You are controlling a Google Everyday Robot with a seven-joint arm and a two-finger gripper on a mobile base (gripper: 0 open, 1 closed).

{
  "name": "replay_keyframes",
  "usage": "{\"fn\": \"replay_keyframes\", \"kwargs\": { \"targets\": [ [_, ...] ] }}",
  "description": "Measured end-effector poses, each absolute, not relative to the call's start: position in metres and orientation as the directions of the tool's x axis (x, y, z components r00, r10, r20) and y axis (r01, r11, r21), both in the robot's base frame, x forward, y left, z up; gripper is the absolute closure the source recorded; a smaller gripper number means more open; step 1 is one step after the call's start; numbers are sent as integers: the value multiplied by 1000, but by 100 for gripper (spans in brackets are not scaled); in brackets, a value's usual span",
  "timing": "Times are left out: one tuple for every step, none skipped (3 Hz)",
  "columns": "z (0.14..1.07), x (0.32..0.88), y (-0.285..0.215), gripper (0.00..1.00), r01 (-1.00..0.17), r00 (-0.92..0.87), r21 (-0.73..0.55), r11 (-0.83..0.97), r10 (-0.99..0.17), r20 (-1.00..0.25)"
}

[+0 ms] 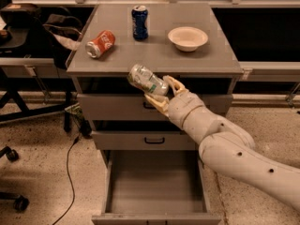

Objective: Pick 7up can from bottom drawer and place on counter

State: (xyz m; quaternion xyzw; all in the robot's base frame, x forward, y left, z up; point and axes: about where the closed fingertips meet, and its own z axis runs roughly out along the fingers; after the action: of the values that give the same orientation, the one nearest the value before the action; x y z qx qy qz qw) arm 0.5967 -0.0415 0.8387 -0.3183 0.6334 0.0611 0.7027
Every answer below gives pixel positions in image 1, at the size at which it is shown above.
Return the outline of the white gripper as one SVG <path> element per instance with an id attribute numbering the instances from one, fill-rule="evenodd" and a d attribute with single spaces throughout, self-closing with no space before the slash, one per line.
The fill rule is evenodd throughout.
<path id="1" fill-rule="evenodd" d="M 188 115 L 196 108 L 204 107 L 204 103 L 196 94 L 187 92 L 186 87 L 174 77 L 166 75 L 163 77 L 163 81 L 171 87 L 175 95 L 170 103 L 165 96 L 152 94 L 145 94 L 144 96 L 160 113 L 165 116 L 169 115 L 169 119 L 173 124 L 183 128 Z"/>

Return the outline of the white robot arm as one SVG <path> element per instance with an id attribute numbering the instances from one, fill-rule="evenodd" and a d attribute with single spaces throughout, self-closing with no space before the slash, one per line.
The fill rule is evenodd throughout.
<path id="1" fill-rule="evenodd" d="M 199 145 L 203 164 L 300 211 L 299 169 L 257 153 L 253 138 L 244 129 L 211 112 L 175 78 L 165 76 L 163 80 L 173 97 L 147 94 L 145 98 Z"/>

